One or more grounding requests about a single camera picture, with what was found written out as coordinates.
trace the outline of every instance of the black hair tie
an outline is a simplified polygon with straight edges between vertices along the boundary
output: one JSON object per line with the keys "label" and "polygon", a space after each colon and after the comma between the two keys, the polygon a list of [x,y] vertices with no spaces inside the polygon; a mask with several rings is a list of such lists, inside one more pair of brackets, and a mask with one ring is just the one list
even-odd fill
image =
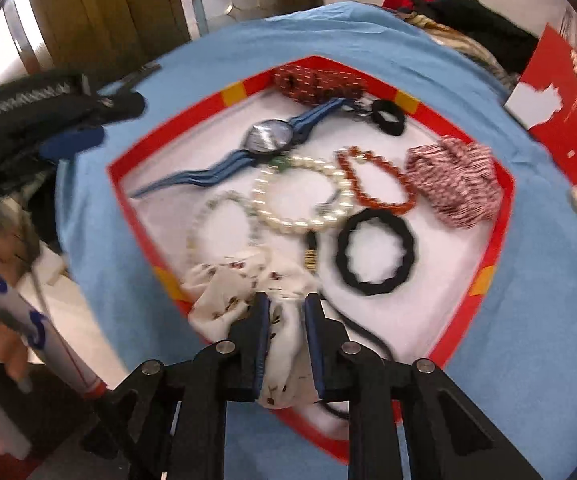
{"label": "black hair tie", "polygon": [[[395,269],[393,276],[387,278],[381,283],[360,282],[358,277],[349,270],[349,257],[346,251],[349,247],[349,237],[351,232],[357,229],[358,225],[372,218],[377,218],[384,225],[395,233],[402,240],[402,247],[405,254],[402,257],[402,263]],[[411,273],[411,267],[415,262],[415,238],[408,228],[406,220],[395,216],[387,209],[364,209],[359,213],[349,217],[344,223],[342,230],[337,238],[337,254],[335,255],[335,265],[337,265],[342,280],[348,286],[359,290],[365,296],[374,296],[375,294],[387,294],[396,287],[402,285]]]}
{"label": "black hair tie", "polygon": [[[390,120],[382,115],[384,112],[393,117]],[[404,133],[406,115],[402,108],[388,99],[375,99],[371,105],[371,120],[387,135],[399,137]]]}

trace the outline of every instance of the pile of clothes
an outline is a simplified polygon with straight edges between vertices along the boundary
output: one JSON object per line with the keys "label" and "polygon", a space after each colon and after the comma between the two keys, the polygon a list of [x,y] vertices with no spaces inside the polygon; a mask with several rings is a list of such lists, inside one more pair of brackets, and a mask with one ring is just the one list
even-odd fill
{"label": "pile of clothes", "polygon": [[384,0],[382,8],[472,59],[510,89],[537,47],[536,36],[478,0]]}

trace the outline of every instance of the pearl bracelet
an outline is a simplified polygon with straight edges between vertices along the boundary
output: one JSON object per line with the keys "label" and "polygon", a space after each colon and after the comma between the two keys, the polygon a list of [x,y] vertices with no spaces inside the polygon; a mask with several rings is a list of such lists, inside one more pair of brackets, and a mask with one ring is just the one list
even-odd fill
{"label": "pearl bracelet", "polygon": [[243,194],[236,191],[227,191],[208,200],[204,207],[200,210],[200,213],[195,218],[193,225],[188,230],[188,236],[186,238],[186,248],[188,253],[188,259],[191,264],[196,265],[202,263],[198,260],[197,249],[198,249],[198,231],[206,223],[206,218],[210,215],[219,204],[230,200],[230,202],[235,202],[240,205],[244,212],[246,213],[246,218],[248,218],[249,226],[251,231],[249,232],[249,240],[251,245],[259,245],[262,240],[261,237],[261,225],[260,221],[256,216],[255,209],[252,207],[251,201],[248,200]]}
{"label": "pearl bracelet", "polygon": [[342,219],[347,218],[353,211],[353,191],[351,181],[345,178],[344,171],[326,160],[313,159],[310,156],[287,155],[286,165],[291,168],[304,168],[317,171],[331,178],[337,186],[339,193],[330,210],[311,219],[300,218],[291,220],[280,218],[268,206],[268,184],[274,176],[283,170],[283,164],[269,164],[262,169],[261,175],[255,179],[255,188],[251,192],[251,203],[257,211],[260,219],[271,229],[282,234],[303,235],[307,231],[323,231],[337,225]]}

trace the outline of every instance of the orange bead bracelet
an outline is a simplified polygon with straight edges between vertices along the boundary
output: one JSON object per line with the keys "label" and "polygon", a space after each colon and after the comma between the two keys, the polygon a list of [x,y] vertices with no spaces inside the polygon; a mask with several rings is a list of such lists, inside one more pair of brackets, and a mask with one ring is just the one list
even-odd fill
{"label": "orange bead bracelet", "polygon": [[[405,188],[406,193],[408,195],[408,200],[403,203],[386,203],[380,202],[376,198],[369,197],[360,187],[360,180],[358,176],[355,174],[355,171],[351,167],[351,162],[349,157],[355,157],[360,161],[369,161],[375,164],[376,166],[382,168],[386,171],[389,175],[398,179],[400,184]],[[417,192],[413,187],[413,184],[408,179],[408,177],[400,171],[397,166],[394,166],[389,161],[385,160],[383,156],[376,155],[371,151],[364,152],[360,150],[357,146],[352,146],[347,150],[340,150],[337,153],[337,162],[340,165],[340,168],[346,174],[346,178],[351,181],[351,190],[355,193],[355,198],[357,199],[358,203],[363,205],[364,207],[370,207],[373,209],[388,209],[394,215],[403,215],[407,211],[411,210],[415,203],[417,202]]]}

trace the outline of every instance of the blue cloth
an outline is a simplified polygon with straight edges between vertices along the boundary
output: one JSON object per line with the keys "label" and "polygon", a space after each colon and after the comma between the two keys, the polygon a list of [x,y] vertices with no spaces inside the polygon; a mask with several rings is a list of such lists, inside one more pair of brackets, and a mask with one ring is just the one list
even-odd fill
{"label": "blue cloth", "polygon": [[[492,76],[376,7],[346,2],[242,23],[177,49],[139,85],[144,116],[109,127],[101,148],[60,167],[60,241],[102,329],[129,368],[147,358],[183,360],[201,346],[140,253],[107,164],[199,99],[312,54],[418,97],[491,146],[514,175],[515,207],[495,279],[447,373],[544,478],[564,479],[577,464],[577,216],[569,184],[504,111],[506,90]],[[345,475],[264,410],[238,406],[229,417],[227,478]]]}

